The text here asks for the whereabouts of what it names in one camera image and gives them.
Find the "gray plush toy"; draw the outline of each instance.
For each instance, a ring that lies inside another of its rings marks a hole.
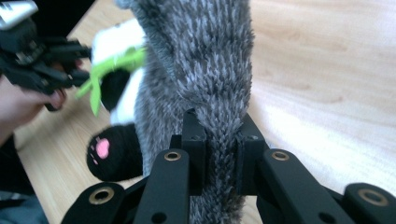
[[[209,157],[202,196],[191,198],[191,223],[239,223],[235,149],[251,87],[253,34],[248,0],[116,0],[147,36],[146,74],[135,128],[149,175],[156,155],[181,133],[195,108]]]

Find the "human hand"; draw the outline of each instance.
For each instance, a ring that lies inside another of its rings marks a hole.
[[[0,76],[0,146],[15,129],[31,121],[44,104],[59,109],[65,100],[64,90],[48,96],[14,86],[6,76]]]

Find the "stuffed animal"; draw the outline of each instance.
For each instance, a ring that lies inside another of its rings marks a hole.
[[[103,181],[142,175],[142,154],[134,128],[134,101],[144,75],[144,32],[130,20],[99,32],[92,43],[90,79],[77,98],[91,91],[91,107],[110,113],[110,127],[95,134],[87,147],[87,165]]]
[[[134,109],[136,134],[129,132],[128,141],[138,140],[143,176],[149,175],[158,153],[168,149],[171,136],[181,133],[183,113],[194,108],[205,128],[208,157],[203,193],[191,197],[190,221],[239,223],[244,197],[235,189],[234,146],[241,141],[251,87],[248,0],[116,2],[132,10],[147,40],[145,74],[135,101],[127,103]],[[108,142],[99,136],[92,145],[106,148]],[[100,158],[107,156],[106,150],[95,150]],[[130,158],[118,169],[136,171],[139,165]]]

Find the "wood grain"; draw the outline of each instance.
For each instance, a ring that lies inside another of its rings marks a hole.
[[[396,194],[396,5],[393,1],[252,0],[255,33],[249,114],[275,147],[293,152],[324,186],[366,182]],[[71,34],[132,18],[98,0]],[[85,164],[90,136],[108,125],[88,98],[43,111],[18,130],[20,156],[50,223],[98,181]],[[133,181],[123,183],[129,186]],[[261,223],[254,197],[244,223]]]

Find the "pink paw pad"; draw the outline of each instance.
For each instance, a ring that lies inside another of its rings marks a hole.
[[[105,159],[108,156],[108,149],[110,148],[110,143],[107,139],[100,139],[96,144],[96,153],[100,159]]]

